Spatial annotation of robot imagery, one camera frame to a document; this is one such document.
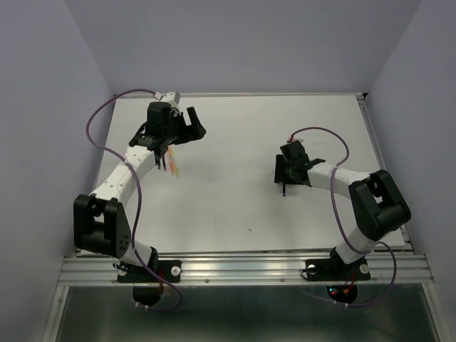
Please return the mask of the orange pen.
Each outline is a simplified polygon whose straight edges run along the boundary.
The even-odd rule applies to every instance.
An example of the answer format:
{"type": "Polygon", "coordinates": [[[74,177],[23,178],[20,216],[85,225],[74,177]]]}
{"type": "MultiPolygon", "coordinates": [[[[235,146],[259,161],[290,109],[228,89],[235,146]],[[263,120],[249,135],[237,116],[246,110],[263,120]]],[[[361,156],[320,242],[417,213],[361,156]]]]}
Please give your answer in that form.
{"type": "Polygon", "coordinates": [[[173,150],[172,147],[169,146],[167,150],[167,160],[168,160],[168,168],[170,169],[170,172],[174,175],[177,176],[177,168],[175,166],[175,161],[173,157],[173,150]]]}

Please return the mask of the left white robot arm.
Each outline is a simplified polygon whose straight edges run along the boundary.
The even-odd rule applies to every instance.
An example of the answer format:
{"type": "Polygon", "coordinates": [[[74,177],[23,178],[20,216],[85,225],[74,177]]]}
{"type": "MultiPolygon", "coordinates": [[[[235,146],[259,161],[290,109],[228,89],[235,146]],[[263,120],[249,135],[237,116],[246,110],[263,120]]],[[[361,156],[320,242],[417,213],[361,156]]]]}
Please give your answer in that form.
{"type": "Polygon", "coordinates": [[[120,162],[107,179],[89,195],[78,195],[73,203],[73,233],[77,248],[104,254],[134,265],[134,272],[149,281],[158,274],[158,255],[153,247],[133,236],[139,219],[128,222],[125,206],[133,194],[141,195],[140,181],[162,163],[171,145],[201,140],[206,130],[195,108],[185,114],[175,100],[151,102],[146,121],[134,134],[120,162]]]}

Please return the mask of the red pen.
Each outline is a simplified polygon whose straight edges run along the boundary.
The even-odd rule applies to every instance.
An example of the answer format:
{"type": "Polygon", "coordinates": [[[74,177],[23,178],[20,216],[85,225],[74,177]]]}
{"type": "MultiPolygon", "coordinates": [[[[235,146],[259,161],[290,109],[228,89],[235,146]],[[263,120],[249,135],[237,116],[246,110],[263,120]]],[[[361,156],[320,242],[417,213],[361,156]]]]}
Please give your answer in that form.
{"type": "Polygon", "coordinates": [[[164,155],[162,156],[162,169],[163,169],[164,171],[167,171],[167,163],[166,163],[166,157],[165,157],[165,156],[166,156],[166,154],[164,154],[164,155]]]}

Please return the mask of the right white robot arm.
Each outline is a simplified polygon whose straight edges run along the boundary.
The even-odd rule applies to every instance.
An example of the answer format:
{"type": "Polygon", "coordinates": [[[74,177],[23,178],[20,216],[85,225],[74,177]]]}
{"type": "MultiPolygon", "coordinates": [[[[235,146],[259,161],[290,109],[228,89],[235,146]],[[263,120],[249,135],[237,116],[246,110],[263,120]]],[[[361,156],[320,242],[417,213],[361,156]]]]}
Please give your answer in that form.
{"type": "Polygon", "coordinates": [[[411,218],[411,211],[389,172],[355,172],[339,168],[320,158],[310,159],[301,142],[295,140],[280,147],[276,156],[274,181],[283,187],[304,185],[330,192],[351,201],[356,226],[342,234],[342,242],[327,259],[306,262],[302,276],[309,281],[344,280],[355,275],[369,279],[361,267],[366,256],[389,233],[411,218]]]}

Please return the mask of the yellow pen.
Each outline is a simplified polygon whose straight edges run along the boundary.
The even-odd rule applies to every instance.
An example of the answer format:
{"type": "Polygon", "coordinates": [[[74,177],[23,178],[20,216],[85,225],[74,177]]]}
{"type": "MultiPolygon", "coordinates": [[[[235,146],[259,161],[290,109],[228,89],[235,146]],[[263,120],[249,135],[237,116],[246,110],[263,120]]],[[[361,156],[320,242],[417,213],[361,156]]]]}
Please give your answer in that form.
{"type": "Polygon", "coordinates": [[[174,161],[175,161],[175,166],[177,168],[177,176],[175,177],[179,177],[180,176],[180,171],[179,171],[179,167],[178,167],[178,164],[177,164],[177,160],[176,160],[176,157],[175,157],[175,154],[174,154],[174,150],[173,150],[173,157],[174,157],[174,161]]]}

